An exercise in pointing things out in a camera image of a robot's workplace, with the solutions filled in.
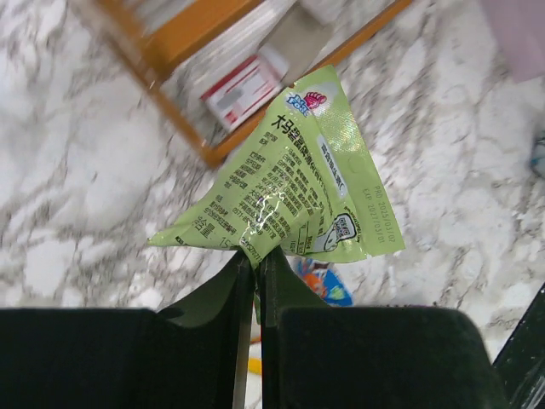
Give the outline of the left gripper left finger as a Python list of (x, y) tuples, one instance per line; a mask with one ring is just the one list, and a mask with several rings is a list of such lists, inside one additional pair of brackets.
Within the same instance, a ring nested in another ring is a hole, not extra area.
[(254, 276), (235, 254), (178, 302), (5, 308), (4, 408), (241, 408)]

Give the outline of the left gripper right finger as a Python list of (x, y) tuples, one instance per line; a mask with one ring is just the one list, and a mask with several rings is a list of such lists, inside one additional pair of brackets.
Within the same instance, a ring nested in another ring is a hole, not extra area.
[(331, 307), (275, 249), (258, 268), (265, 408), (505, 408), (462, 312)]

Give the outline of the green snack packet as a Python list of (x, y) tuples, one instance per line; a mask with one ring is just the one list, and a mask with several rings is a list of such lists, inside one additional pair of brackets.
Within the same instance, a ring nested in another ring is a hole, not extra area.
[(393, 208), (332, 66), (284, 89), (210, 190), (153, 246), (272, 250), (322, 262), (401, 251)]

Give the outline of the white paper bag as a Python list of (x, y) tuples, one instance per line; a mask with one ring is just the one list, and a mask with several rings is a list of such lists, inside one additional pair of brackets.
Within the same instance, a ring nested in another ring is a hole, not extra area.
[(480, 2), (515, 82), (544, 75), (544, 0)]

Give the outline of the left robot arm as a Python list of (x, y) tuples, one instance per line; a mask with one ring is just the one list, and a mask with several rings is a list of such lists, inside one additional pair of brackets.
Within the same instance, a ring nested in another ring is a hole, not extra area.
[(253, 298), (265, 408), (540, 408), (544, 295), (490, 360), (475, 324), (438, 307), (327, 305), (274, 250), (236, 253), (159, 312), (5, 308), (4, 408), (241, 408)]

